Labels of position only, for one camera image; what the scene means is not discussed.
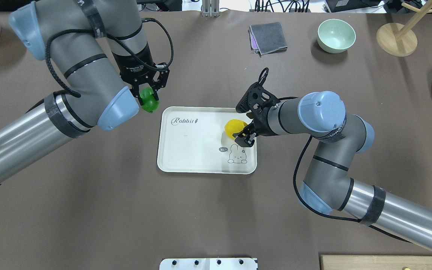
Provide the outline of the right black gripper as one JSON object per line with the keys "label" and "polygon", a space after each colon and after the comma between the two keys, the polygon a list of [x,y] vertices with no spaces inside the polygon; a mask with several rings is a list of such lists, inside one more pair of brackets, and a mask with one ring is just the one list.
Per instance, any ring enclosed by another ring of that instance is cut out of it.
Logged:
{"label": "right black gripper", "polygon": [[235,135],[235,142],[240,147],[252,147],[255,142],[255,137],[260,136],[276,136],[280,135],[278,128],[278,108],[273,106],[254,105],[251,108],[252,123],[248,124],[240,133]]}

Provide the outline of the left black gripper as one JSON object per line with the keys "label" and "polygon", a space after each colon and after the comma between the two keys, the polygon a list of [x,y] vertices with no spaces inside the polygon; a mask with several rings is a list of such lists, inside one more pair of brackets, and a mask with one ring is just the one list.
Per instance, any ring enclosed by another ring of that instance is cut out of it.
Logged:
{"label": "left black gripper", "polygon": [[143,100],[140,97],[141,84],[149,84],[151,96],[156,102],[159,102],[158,90],[164,88],[167,84],[169,68],[166,63],[153,66],[153,68],[162,68],[162,70],[152,70],[145,67],[131,56],[120,57],[120,77],[124,82],[131,85],[131,94],[140,106],[143,106]]}

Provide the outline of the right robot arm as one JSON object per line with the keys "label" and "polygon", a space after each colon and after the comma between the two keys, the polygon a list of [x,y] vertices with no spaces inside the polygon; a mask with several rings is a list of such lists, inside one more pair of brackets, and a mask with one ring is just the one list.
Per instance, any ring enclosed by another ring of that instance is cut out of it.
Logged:
{"label": "right robot arm", "polygon": [[264,89],[248,90],[235,111],[252,119],[235,137],[240,146],[252,147],[257,136],[288,134],[309,134],[319,141],[301,188],[295,190],[310,211],[326,218],[333,210],[343,211],[350,218],[339,220],[432,251],[432,210],[347,175],[355,154],[373,144],[374,129],[348,114],[338,94],[312,92],[282,101]]}

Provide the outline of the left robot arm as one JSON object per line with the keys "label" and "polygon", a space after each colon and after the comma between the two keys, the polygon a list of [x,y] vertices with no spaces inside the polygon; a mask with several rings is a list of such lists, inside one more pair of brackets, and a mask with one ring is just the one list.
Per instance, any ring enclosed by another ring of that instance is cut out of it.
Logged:
{"label": "left robot arm", "polygon": [[169,63],[154,63],[135,0],[40,0],[10,13],[61,90],[0,130],[0,185],[94,126],[111,131],[158,109]]}

